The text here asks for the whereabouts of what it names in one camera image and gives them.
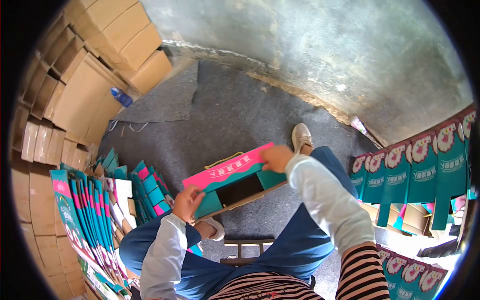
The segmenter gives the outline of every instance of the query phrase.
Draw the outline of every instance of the concrete wall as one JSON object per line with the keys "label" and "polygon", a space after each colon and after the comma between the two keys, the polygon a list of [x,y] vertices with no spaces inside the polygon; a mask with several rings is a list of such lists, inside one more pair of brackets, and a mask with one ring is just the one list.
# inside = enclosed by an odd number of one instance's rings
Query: concrete wall
{"label": "concrete wall", "polygon": [[387,142],[472,102],[448,36],[420,0],[141,0],[165,45],[306,90]]}

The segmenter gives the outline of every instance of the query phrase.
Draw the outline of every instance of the blue water bottle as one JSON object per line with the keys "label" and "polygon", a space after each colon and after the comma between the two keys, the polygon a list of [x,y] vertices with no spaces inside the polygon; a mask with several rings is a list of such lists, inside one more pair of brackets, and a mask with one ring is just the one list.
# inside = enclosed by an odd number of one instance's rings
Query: blue water bottle
{"label": "blue water bottle", "polygon": [[124,91],[120,90],[119,88],[113,87],[110,89],[110,92],[115,100],[120,102],[126,108],[133,103],[132,97],[124,93]]}

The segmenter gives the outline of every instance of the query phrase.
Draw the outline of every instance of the gray carpet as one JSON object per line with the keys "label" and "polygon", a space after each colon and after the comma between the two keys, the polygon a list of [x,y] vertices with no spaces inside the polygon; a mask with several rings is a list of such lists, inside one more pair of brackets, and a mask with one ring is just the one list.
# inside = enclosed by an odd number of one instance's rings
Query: gray carpet
{"label": "gray carpet", "polygon": [[198,63],[194,63],[162,84],[155,86],[114,120],[132,123],[190,119],[192,96],[197,89]]}
{"label": "gray carpet", "polygon": [[[162,173],[175,195],[183,179],[237,151],[268,142],[291,146],[291,130],[299,122],[309,127],[315,146],[331,147],[345,168],[350,156],[376,150],[365,136],[324,109],[243,72],[201,60],[189,120],[149,123],[141,132],[125,130],[123,137],[122,127],[128,123],[119,122],[104,137],[99,154],[114,147],[128,170],[144,160]],[[225,226],[227,239],[277,237],[299,204],[300,199],[285,185],[216,219]],[[204,257],[213,261],[237,253],[235,247],[210,240],[203,242],[203,248]],[[245,257],[259,254],[256,247],[243,253]],[[315,273],[315,291],[326,299],[335,298],[339,268],[340,257],[334,252]]]}

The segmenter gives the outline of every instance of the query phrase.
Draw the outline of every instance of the foot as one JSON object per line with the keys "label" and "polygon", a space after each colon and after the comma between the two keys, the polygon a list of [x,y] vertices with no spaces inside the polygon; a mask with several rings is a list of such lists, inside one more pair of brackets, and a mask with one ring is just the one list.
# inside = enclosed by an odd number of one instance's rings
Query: foot
{"label": "foot", "polygon": [[222,240],[225,237],[225,229],[223,228],[223,225],[220,224],[219,222],[213,220],[212,217],[207,218],[204,220],[204,222],[210,224],[216,229],[216,233],[209,237],[211,240],[219,241]]}
{"label": "foot", "polygon": [[310,152],[313,150],[312,135],[305,124],[298,123],[295,125],[292,131],[292,143],[295,154],[304,154],[306,150]]}

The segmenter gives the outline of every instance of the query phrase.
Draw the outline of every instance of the hand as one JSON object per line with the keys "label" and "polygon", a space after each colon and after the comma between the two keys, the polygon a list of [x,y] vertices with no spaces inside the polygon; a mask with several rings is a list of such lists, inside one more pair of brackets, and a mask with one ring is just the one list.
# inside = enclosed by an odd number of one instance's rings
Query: hand
{"label": "hand", "polygon": [[293,157],[293,152],[285,145],[273,146],[260,153],[265,161],[262,170],[271,170],[277,173],[285,173],[285,166]]}
{"label": "hand", "polygon": [[193,215],[204,197],[205,193],[202,192],[201,188],[194,184],[189,185],[175,198],[173,214],[186,223],[191,223],[193,221]]}

